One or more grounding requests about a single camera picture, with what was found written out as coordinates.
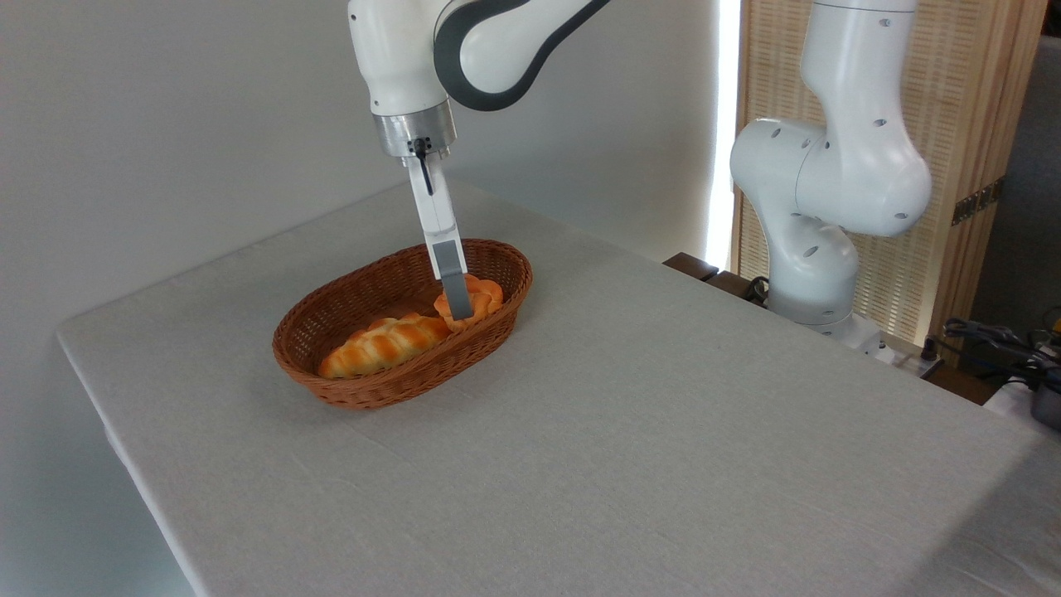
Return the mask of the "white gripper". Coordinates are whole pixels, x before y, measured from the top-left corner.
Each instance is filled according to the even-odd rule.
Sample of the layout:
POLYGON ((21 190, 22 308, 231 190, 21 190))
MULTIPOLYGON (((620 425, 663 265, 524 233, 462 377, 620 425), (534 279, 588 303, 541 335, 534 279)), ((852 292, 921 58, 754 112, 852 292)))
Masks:
POLYGON ((425 156, 425 160, 417 156, 405 158, 414 204, 428 246, 431 246, 437 279, 443 285, 450 317, 462 321, 472 317, 473 309, 465 280, 467 267, 463 261, 458 223, 442 162, 439 156, 425 156))

